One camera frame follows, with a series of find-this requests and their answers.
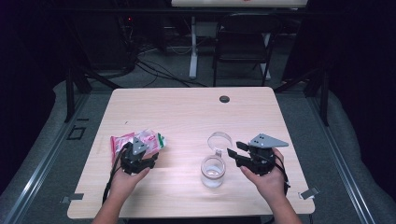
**chair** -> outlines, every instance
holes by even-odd
[[[276,35],[282,28],[274,15],[259,13],[233,13],[219,20],[216,31],[216,46],[212,67],[213,86],[216,87],[218,62],[221,63],[266,63],[262,74],[262,86],[271,59]],[[264,44],[264,34],[270,34]]]

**desk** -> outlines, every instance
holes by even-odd
[[[172,0],[172,7],[305,7],[306,3],[307,0]],[[192,17],[190,78],[196,78],[197,73],[195,25],[195,17]]]
[[[230,97],[221,103],[220,96]],[[201,161],[214,154],[207,145],[213,132],[225,132],[236,141],[247,142],[265,133],[288,142],[279,150],[285,156],[291,188],[288,198],[298,214],[315,210],[312,199],[298,192],[308,189],[288,130],[270,88],[173,88],[118,89],[109,100],[92,144],[90,155],[76,188],[83,199],[72,201],[67,215],[93,218],[111,169],[110,136],[121,136],[150,128],[167,141],[154,169],[136,186],[122,207],[120,217],[244,217],[272,214],[268,204],[227,154],[227,171],[217,189],[200,179]]]

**snack package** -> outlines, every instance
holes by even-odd
[[[112,160],[116,159],[117,153],[122,150],[122,147],[128,143],[133,142],[134,137],[138,138],[144,144],[148,145],[145,155],[149,153],[157,153],[160,149],[164,148],[166,145],[165,138],[160,133],[155,133],[154,131],[147,129],[141,133],[127,133],[121,137],[111,136],[111,151]]]

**clear glass cup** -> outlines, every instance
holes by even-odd
[[[221,153],[233,144],[231,137],[222,132],[212,133],[207,139],[207,144],[216,154],[208,156],[202,161],[201,180],[208,188],[217,188],[223,182],[226,168]]]
[[[224,179],[225,162],[220,156],[208,156],[202,161],[201,171],[202,183],[208,188],[217,188]]]

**chair leg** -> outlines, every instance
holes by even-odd
[[[264,74],[262,74],[262,87],[265,85],[265,79],[267,78],[268,67],[269,67],[269,62],[266,63]]]
[[[215,56],[213,56],[213,60],[212,60],[212,69],[215,68],[215,61],[216,61],[216,58],[215,58]]]
[[[213,61],[213,87],[216,87],[216,77],[218,74],[218,62]]]

